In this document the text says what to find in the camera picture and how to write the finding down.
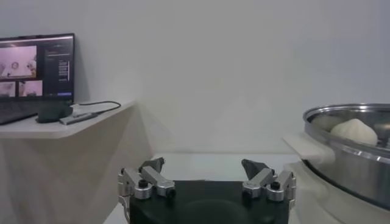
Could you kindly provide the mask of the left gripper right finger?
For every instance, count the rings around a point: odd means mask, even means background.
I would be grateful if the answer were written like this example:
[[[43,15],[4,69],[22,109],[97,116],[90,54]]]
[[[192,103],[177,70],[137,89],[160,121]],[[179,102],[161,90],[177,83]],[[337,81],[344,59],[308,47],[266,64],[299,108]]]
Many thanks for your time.
[[[266,198],[274,202],[296,202],[296,177],[291,171],[279,174],[265,163],[242,159],[241,165],[248,177],[242,183],[243,195],[249,199],[260,198],[265,192]]]

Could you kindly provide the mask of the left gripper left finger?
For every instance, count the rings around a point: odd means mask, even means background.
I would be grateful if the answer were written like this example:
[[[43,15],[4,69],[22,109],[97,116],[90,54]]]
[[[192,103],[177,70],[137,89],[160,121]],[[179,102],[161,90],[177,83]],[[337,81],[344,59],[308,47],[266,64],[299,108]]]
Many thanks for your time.
[[[137,169],[122,168],[118,174],[118,193],[122,198],[138,200],[151,198],[153,190],[158,196],[172,199],[176,196],[176,184],[161,175],[165,159],[159,157],[145,161]]]

